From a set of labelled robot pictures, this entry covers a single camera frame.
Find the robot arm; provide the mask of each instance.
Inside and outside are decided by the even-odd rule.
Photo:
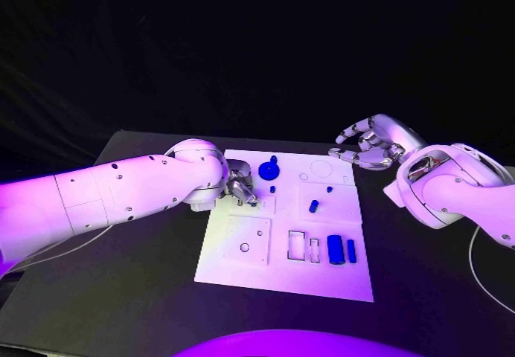
[[[147,155],[0,185],[0,276],[50,244],[179,202],[211,210],[224,191],[255,205],[247,167],[228,162],[212,143],[190,139],[173,147],[173,157]]]
[[[358,133],[362,152],[330,149],[329,155],[368,170],[401,163],[384,192],[434,229],[466,216],[499,244],[513,248],[515,181],[505,168],[463,144],[427,146],[415,132],[387,115],[359,121],[336,142]]]

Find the table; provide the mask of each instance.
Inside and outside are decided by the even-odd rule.
[[[185,138],[120,131],[97,164],[164,152]],[[325,155],[333,146],[202,138],[221,150]],[[462,219],[431,230],[382,193],[395,171],[355,168],[353,174],[374,303],[195,283],[209,212],[179,205],[117,225],[85,248],[27,269],[0,311],[0,343],[72,356],[169,356],[235,332],[309,329],[425,356],[515,355],[515,316],[480,291],[469,271],[475,224]],[[513,261],[513,252],[483,234],[477,241],[485,261]]]

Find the blue object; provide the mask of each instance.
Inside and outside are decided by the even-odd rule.
[[[278,172],[280,172],[280,169],[277,166],[277,157],[274,155],[274,156],[271,156],[270,161],[264,162],[260,165],[258,173],[260,173],[260,177],[264,180],[271,181],[271,180],[277,179]]]
[[[319,207],[319,202],[313,199],[313,200],[312,200],[312,205],[309,206],[309,211],[310,211],[312,213],[314,213],[317,207]]]
[[[335,265],[345,263],[342,236],[327,236],[329,262]]]
[[[353,240],[346,241],[346,251],[349,252],[349,262],[356,263],[356,249],[353,248]]]

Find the rectangular cutout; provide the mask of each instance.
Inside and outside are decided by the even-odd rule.
[[[317,238],[309,240],[309,259],[312,263],[320,263],[320,243]]]
[[[287,232],[287,259],[306,260],[304,232]]]

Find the robotic hand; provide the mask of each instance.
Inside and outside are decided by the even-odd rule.
[[[434,229],[466,216],[499,244],[515,248],[515,181],[502,165],[467,145],[428,146],[384,114],[345,129],[337,144],[361,133],[362,152],[330,149],[329,155],[368,170],[400,162],[397,179],[384,188],[397,206]]]
[[[179,202],[193,211],[235,196],[255,205],[250,165],[189,139],[146,155],[0,185],[0,277],[35,252],[72,236],[133,221]]]

